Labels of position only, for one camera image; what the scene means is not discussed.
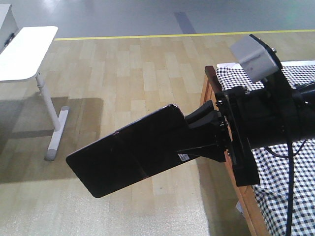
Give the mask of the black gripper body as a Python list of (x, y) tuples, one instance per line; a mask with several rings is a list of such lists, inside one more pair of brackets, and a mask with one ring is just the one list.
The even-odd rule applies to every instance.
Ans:
[(227, 146), (238, 187), (260, 183), (257, 164), (241, 117), (240, 101), (245, 95), (242, 86), (215, 94), (217, 107), (229, 125)]

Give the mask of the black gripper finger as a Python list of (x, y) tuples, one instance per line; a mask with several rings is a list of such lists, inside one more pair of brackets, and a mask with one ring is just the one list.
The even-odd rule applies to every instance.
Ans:
[[(217, 162), (225, 162), (225, 148), (218, 144), (208, 144), (208, 145), (189, 145), (183, 144), (176, 147), (176, 163), (184, 163), (197, 157), (206, 157)], [(188, 155), (188, 158), (182, 160), (179, 154)]]
[(208, 129), (218, 124), (218, 112), (212, 100), (208, 100), (197, 110), (185, 116), (188, 129)]

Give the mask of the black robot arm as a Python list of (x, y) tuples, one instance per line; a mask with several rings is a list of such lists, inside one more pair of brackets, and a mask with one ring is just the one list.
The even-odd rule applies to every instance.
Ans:
[(292, 88), (278, 71), (252, 91), (237, 86), (217, 92), (216, 102), (206, 102), (186, 117), (187, 141), (178, 153), (223, 162), (229, 151), (238, 186), (259, 183), (254, 148), (312, 139), (315, 136), (315, 85)]

